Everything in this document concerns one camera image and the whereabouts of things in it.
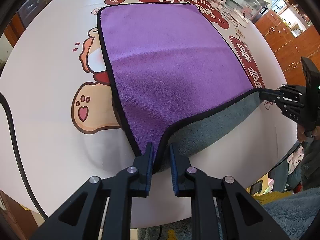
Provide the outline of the right hand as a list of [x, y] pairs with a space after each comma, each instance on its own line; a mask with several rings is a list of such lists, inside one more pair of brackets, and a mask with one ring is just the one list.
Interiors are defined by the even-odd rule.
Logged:
[[[317, 133], [318, 133], [318, 127], [316, 127], [312, 131], [312, 135], [313, 135], [314, 140], [317, 139]], [[297, 125], [297, 139], [299, 142], [305, 142], [307, 139], [305, 128], [303, 126], [301, 126], [300, 124]]]

